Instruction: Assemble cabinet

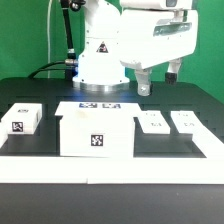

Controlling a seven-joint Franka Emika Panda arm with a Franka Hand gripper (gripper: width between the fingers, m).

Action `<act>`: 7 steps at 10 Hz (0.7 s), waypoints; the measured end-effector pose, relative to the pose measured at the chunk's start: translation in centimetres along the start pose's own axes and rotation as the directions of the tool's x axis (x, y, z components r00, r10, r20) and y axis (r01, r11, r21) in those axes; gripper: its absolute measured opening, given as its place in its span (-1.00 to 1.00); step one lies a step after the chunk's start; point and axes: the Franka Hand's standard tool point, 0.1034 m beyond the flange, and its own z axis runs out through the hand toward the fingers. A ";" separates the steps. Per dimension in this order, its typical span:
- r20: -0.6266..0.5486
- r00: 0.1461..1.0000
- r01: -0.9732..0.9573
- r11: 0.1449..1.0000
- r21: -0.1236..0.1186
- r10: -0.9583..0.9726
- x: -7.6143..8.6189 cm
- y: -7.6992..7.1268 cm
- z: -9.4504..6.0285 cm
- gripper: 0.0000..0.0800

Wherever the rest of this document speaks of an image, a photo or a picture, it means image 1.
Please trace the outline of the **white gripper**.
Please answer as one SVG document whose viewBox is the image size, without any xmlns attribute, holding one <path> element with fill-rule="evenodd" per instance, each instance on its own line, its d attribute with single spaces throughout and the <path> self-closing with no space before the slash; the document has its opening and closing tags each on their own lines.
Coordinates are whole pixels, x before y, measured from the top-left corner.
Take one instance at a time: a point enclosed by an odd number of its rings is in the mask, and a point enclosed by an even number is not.
<svg viewBox="0 0 224 224">
<path fill-rule="evenodd" d="M 192 54 L 196 48 L 197 30 L 196 10 L 123 11 L 118 33 L 118 56 L 123 66 L 140 69 L 135 70 L 140 96 L 151 94 L 150 67 L 155 65 L 170 61 L 165 82 L 176 83 L 181 58 Z"/>
</svg>

